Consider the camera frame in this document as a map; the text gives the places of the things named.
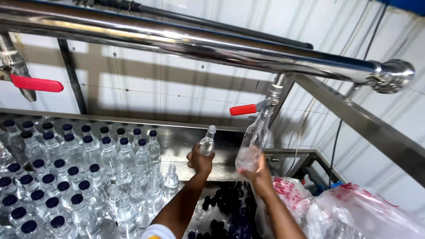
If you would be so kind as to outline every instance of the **dark skin hand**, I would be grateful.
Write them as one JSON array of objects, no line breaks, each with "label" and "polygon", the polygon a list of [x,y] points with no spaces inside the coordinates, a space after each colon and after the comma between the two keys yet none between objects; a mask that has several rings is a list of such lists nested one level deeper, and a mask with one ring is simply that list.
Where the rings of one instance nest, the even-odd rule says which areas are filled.
[{"label": "dark skin hand", "polygon": [[195,170],[195,175],[165,205],[151,224],[164,225],[173,232],[176,238],[183,237],[208,175],[213,168],[214,156],[215,153],[202,156],[199,152],[199,144],[193,146],[192,152],[186,158],[189,160],[187,165]]},{"label": "dark skin hand", "polygon": [[266,204],[275,238],[306,239],[303,231],[273,188],[272,177],[267,168],[264,154],[260,157],[256,172],[246,171],[242,168],[238,169],[238,172],[251,180],[255,193]]}]

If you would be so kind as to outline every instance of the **white tiled wall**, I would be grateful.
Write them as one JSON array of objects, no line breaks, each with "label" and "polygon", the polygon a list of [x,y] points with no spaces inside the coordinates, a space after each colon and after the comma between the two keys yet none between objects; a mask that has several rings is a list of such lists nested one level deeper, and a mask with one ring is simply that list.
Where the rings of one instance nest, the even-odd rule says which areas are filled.
[{"label": "white tiled wall", "polygon": [[[367,0],[142,0],[142,4],[309,42],[315,50],[362,59],[382,4]],[[384,95],[362,88],[354,101],[425,146],[425,23],[388,7],[367,60],[400,58],[418,72],[410,87]],[[38,92],[26,101],[0,81],[0,107],[78,113],[56,39],[17,34],[33,77],[58,80],[61,93]],[[113,46],[68,41],[90,114],[246,127],[254,115],[231,117],[228,109],[257,103],[273,75]],[[326,80],[344,94],[351,84]],[[272,125],[271,146],[317,148],[330,159],[339,118],[294,85]],[[349,182],[370,187],[389,202],[425,220],[425,190],[398,166],[343,124],[335,167]]]}]

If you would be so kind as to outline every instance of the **red handle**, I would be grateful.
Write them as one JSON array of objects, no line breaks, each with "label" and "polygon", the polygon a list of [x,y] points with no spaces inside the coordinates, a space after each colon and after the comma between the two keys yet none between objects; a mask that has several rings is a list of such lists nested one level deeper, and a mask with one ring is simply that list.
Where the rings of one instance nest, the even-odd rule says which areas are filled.
[{"label": "red handle", "polygon": [[255,104],[242,105],[230,108],[231,115],[253,114],[255,112],[257,112],[257,107],[255,106]]},{"label": "red handle", "polygon": [[59,81],[10,75],[12,83],[21,89],[35,91],[61,92],[63,85]]}]

